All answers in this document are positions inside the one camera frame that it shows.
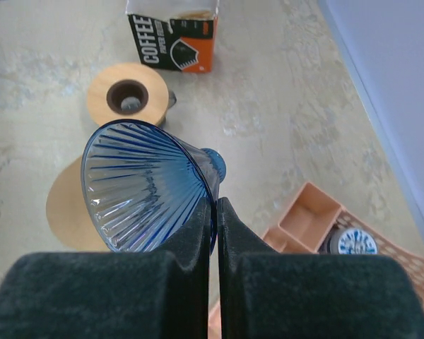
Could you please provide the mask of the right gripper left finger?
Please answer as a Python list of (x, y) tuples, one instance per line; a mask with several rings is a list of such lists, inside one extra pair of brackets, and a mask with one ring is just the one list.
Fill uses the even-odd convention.
[(0, 287), (0, 338), (206, 338), (211, 206), (157, 249), (40, 252)]

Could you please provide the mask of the blue ribbed dripper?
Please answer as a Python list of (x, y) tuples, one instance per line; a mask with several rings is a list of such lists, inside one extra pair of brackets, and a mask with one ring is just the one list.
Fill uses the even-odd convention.
[(225, 176), (225, 161), (215, 150), (135, 119), (98, 128), (81, 159), (88, 214), (114, 252), (156, 249), (190, 219), (201, 199), (215, 210)]

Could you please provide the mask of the brown paper coffee filter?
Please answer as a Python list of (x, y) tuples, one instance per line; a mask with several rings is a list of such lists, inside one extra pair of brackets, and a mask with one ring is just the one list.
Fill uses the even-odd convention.
[(55, 179), (46, 201), (49, 227), (57, 239), (77, 251), (108, 251), (97, 233), (83, 200), (81, 158)]

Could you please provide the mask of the orange coffee filter bag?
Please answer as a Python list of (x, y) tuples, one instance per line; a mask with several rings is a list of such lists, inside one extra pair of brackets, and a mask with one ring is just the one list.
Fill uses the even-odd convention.
[(128, 0), (139, 60), (153, 69), (208, 73), (218, 26), (216, 0)]

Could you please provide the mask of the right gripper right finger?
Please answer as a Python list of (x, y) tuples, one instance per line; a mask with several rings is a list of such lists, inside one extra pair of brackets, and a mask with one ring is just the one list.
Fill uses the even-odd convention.
[(424, 311), (392, 258), (281, 254), (217, 203), (224, 338), (424, 338)]

